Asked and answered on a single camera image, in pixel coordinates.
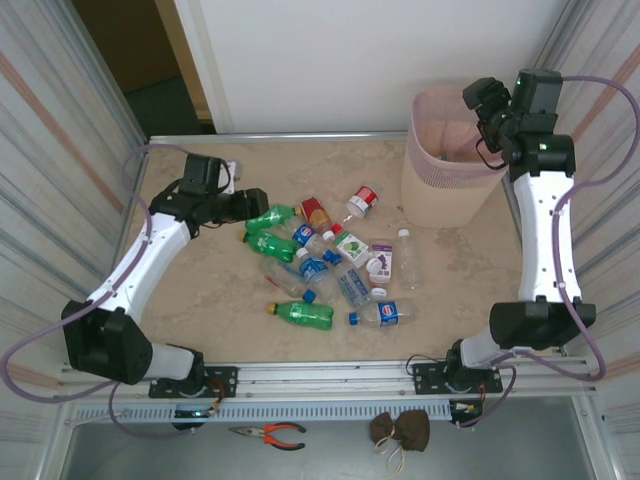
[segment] small white bottle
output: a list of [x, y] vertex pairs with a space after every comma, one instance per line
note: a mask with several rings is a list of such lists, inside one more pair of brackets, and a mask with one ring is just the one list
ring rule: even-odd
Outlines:
[[422, 266], [409, 230], [398, 230], [396, 261], [400, 270], [400, 285], [407, 290], [415, 290], [424, 282]]
[[417, 309], [409, 298], [395, 302], [368, 303], [349, 314], [349, 325], [371, 328], [404, 325], [416, 319], [416, 312]]

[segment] crushed plastic bottle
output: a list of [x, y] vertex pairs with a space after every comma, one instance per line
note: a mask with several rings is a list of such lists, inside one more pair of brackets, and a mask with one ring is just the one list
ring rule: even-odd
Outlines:
[[347, 232], [342, 226], [336, 224], [329, 232], [323, 235], [327, 242], [333, 242], [336, 248], [344, 255], [356, 268], [366, 264], [367, 272], [377, 272], [382, 268], [379, 258], [373, 256], [373, 251], [369, 245], [364, 243], [352, 233]]
[[424, 283], [422, 267], [416, 246], [406, 228], [398, 231], [396, 253], [400, 270], [400, 285], [402, 288], [415, 290]]
[[322, 235], [324, 232], [331, 230], [331, 218], [327, 213], [320, 200], [316, 197], [310, 197], [303, 200], [300, 204], [304, 216], [309, 221], [309, 225], [313, 228], [318, 235]]
[[267, 257], [260, 262], [260, 270], [264, 273], [264, 278], [280, 288], [291, 298], [302, 298], [305, 303], [313, 303], [316, 294], [307, 288], [304, 279], [291, 267]]
[[336, 223], [343, 228], [347, 228], [362, 220], [373, 206], [378, 203], [380, 192], [381, 188], [374, 184], [361, 186], [345, 204]]
[[274, 205], [259, 217], [247, 220], [245, 228], [250, 233], [267, 230], [276, 225], [282, 225], [286, 219], [294, 217], [297, 213], [302, 213], [299, 207], [296, 209], [286, 205]]
[[321, 303], [334, 305], [340, 298], [340, 287], [336, 278], [329, 272], [327, 265], [312, 256], [306, 248], [296, 252], [300, 259], [300, 274], [318, 296]]
[[291, 263], [298, 250], [298, 244], [291, 240], [283, 240], [267, 232], [242, 232], [240, 241], [249, 245], [251, 250], [268, 257], [275, 257], [281, 262]]
[[322, 258], [333, 265], [342, 294], [353, 308], [360, 308], [371, 301], [369, 289], [358, 275], [358, 270], [353, 265], [343, 262], [342, 255], [328, 250]]
[[312, 305], [302, 302], [270, 303], [268, 312], [277, 315], [286, 322], [302, 327], [331, 330], [333, 327], [333, 308], [327, 305]]
[[349, 325], [363, 325], [372, 328], [404, 325], [415, 321], [416, 313], [417, 309], [409, 298], [368, 303], [349, 314]]
[[287, 218], [282, 228], [301, 247], [309, 250], [312, 255], [321, 257], [328, 249], [322, 237], [314, 232], [313, 228], [304, 223], [300, 217]]

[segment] beige table surface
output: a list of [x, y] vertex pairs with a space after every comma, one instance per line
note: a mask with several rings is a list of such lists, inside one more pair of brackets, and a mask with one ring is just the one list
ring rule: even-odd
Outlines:
[[[290, 301], [259, 273], [262, 257], [238, 241], [242, 223], [202, 229], [169, 266], [144, 312], [149, 339], [200, 350], [208, 362], [346, 361], [443, 356], [458, 338], [488, 323], [491, 305], [517, 297], [521, 252], [502, 188], [498, 186], [463, 228], [412, 227], [402, 212], [400, 175], [404, 142], [185, 145], [194, 152], [240, 160], [236, 188], [260, 187], [271, 204], [296, 204], [315, 194], [329, 213], [362, 181], [383, 186], [380, 202], [353, 228], [363, 238], [394, 239], [409, 227], [418, 244], [425, 285], [403, 291], [392, 280], [389, 298], [411, 297], [413, 324], [387, 329], [351, 327], [346, 300], [330, 332], [289, 325], [266, 313], [271, 301]], [[154, 150], [142, 185], [150, 201], [182, 176], [184, 155]], [[446, 208], [446, 206], [425, 206]], [[136, 211], [130, 236], [142, 225]]]

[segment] mounting plate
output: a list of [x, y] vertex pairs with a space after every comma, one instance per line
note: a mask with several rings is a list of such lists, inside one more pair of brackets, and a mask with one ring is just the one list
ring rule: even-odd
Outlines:
[[[432, 363], [414, 363], [413, 364], [413, 386], [416, 395], [451, 395], [459, 394], [478, 394], [478, 385], [470, 387], [468, 390], [455, 390], [447, 382], [447, 364], [445, 362]], [[502, 392], [502, 379], [500, 372], [495, 370], [487, 371], [484, 379], [484, 385], [487, 393]]]
[[[206, 378], [215, 378], [222, 383], [225, 390], [225, 398], [233, 398], [236, 396], [238, 367], [205, 367], [204, 374]], [[159, 379], [155, 383], [151, 382], [149, 386], [149, 398], [218, 398], [218, 393], [211, 389], [206, 379], [205, 386], [202, 387], [202, 390], [196, 395], [185, 395], [173, 385]]]

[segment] plastic bottle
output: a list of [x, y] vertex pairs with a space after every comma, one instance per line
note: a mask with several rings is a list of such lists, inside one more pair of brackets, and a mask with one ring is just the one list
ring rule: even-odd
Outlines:
[[349, 314], [349, 325], [364, 325], [373, 328], [404, 325], [416, 319], [416, 311], [413, 301], [409, 298], [395, 302], [368, 303]]
[[260, 270], [264, 273], [264, 278], [291, 298], [302, 298], [306, 303], [313, 303], [315, 300], [316, 294], [306, 287], [303, 278], [295, 270], [275, 258], [267, 257], [262, 260]]
[[414, 290], [423, 283], [422, 267], [418, 251], [409, 230], [398, 230], [396, 254], [400, 269], [400, 285], [402, 288]]
[[333, 265], [333, 271], [342, 294], [353, 308], [360, 308], [371, 301], [367, 285], [362, 281], [353, 265], [342, 261], [342, 255], [327, 250], [322, 258]]
[[300, 274], [318, 296], [321, 303], [334, 304], [340, 298], [340, 288], [327, 265], [313, 257], [306, 248], [296, 252], [300, 259]]
[[302, 327], [331, 330], [333, 326], [333, 308], [326, 305], [312, 305], [302, 302], [270, 303], [268, 312]]
[[325, 232], [322, 236], [327, 242], [332, 241], [338, 251], [349, 259], [356, 268], [366, 264], [367, 272], [371, 273], [377, 272], [382, 267], [382, 262], [373, 256], [369, 245], [347, 232], [342, 226], [335, 224], [330, 231]]
[[331, 230], [333, 222], [320, 200], [316, 197], [303, 200], [300, 207], [302, 208], [304, 216], [309, 221], [309, 225], [311, 225], [311, 228], [313, 228], [318, 235], [322, 235], [324, 232]]
[[361, 186], [345, 204], [337, 223], [346, 228], [363, 219], [371, 208], [378, 203], [380, 191], [381, 188], [377, 185]]
[[254, 252], [262, 253], [268, 257], [275, 257], [284, 263], [293, 262], [293, 256], [298, 250], [296, 242], [283, 240], [267, 232], [242, 232], [240, 240], [249, 245]]
[[373, 256], [382, 262], [382, 267], [369, 274], [369, 280], [376, 285], [385, 285], [391, 281], [391, 265], [393, 260], [393, 246], [387, 240], [371, 242]]
[[250, 233], [266, 230], [276, 225], [282, 225], [287, 218], [295, 216], [298, 212], [302, 213], [300, 207], [296, 209], [286, 205], [274, 205], [259, 217], [247, 220], [245, 228]]
[[301, 247], [306, 248], [312, 255], [321, 257], [328, 247], [320, 235], [304, 223], [300, 217], [289, 217], [282, 226], [291, 238], [298, 242]]

